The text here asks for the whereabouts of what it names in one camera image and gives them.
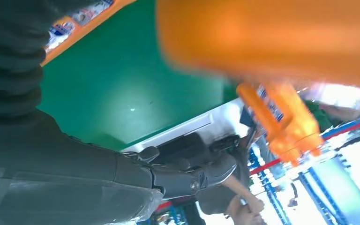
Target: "plastic cover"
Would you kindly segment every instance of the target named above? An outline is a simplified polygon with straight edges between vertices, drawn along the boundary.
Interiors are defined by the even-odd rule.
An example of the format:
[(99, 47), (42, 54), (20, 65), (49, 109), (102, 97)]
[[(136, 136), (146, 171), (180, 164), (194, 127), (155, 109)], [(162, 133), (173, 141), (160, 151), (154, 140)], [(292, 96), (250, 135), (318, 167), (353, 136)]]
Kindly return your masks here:
[(163, 195), (155, 189), (0, 168), (0, 225), (106, 225), (148, 219)]

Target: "red bar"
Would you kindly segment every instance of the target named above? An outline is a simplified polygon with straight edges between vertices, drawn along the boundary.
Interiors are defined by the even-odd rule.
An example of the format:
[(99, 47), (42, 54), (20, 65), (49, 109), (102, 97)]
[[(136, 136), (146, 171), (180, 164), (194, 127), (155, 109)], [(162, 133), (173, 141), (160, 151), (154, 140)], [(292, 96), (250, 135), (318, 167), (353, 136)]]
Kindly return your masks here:
[[(355, 125), (355, 126), (353, 126), (353, 127), (349, 127), (349, 128), (344, 129), (344, 130), (342, 130), (342, 131), (339, 131), (338, 133), (332, 134), (331, 136), (325, 137), (324, 140), (329, 140), (329, 139), (331, 139), (331, 138), (333, 138), (333, 137), (335, 137), (335, 136), (337, 136), (337, 135), (340, 135), (340, 134), (343, 134), (343, 133), (346, 133), (346, 132), (355, 130), (355, 129), (357, 129), (357, 128), (360, 128), (360, 124), (357, 124), (357, 125)], [(278, 164), (278, 163), (280, 163), (280, 162), (281, 162), (280, 159), (276, 159), (276, 160), (274, 160), (274, 161), (271, 161), (271, 162), (269, 162), (269, 163), (266, 163), (266, 164), (264, 164), (264, 165), (262, 165), (262, 166), (260, 166), (260, 167), (258, 167), (258, 168), (256, 168), (256, 169), (252, 170), (252, 171), (250, 172), (250, 175), (253, 175), (253, 174), (256, 174), (256, 173), (260, 173), (260, 172), (262, 172), (263, 170), (268, 169), (269, 167), (272, 167), (273, 165), (276, 165), (276, 164)]]
[(171, 205), (172, 205), (171, 202), (162, 203), (162, 204), (160, 204), (160, 205), (158, 206), (157, 210), (155, 210), (155, 211), (157, 211), (157, 212), (163, 211), (163, 210), (169, 208)]

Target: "green table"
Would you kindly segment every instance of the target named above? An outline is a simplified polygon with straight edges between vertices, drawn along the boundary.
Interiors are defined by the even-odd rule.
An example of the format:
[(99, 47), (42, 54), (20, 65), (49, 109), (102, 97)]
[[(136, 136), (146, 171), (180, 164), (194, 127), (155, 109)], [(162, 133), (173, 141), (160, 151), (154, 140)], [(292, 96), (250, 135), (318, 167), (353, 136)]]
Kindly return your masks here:
[(121, 150), (236, 98), (222, 78), (171, 68), (154, 1), (125, 7), (45, 66), (41, 110), (88, 143)]

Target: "orange container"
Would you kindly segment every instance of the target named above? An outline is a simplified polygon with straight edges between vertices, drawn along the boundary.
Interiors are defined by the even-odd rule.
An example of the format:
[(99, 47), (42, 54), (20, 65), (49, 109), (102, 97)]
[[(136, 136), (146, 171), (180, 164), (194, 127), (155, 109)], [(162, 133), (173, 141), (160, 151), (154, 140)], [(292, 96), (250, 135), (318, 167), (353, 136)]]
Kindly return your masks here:
[(157, 30), (181, 66), (360, 86), (360, 1), (158, 0)]
[(323, 139), (318, 124), (293, 86), (270, 82), (263, 87), (267, 97), (259, 96), (248, 83), (241, 83), (237, 93), (265, 128), (271, 152), (294, 166), (304, 153), (320, 155)]

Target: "bolt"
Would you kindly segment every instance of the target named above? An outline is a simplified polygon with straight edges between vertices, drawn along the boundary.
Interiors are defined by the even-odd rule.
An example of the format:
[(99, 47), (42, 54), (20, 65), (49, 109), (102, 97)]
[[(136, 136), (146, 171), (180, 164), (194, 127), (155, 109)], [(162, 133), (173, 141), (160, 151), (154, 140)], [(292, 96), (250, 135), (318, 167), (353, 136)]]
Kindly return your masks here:
[(194, 189), (194, 190), (199, 190), (199, 182), (198, 181), (193, 181), (191, 183), (191, 188)]

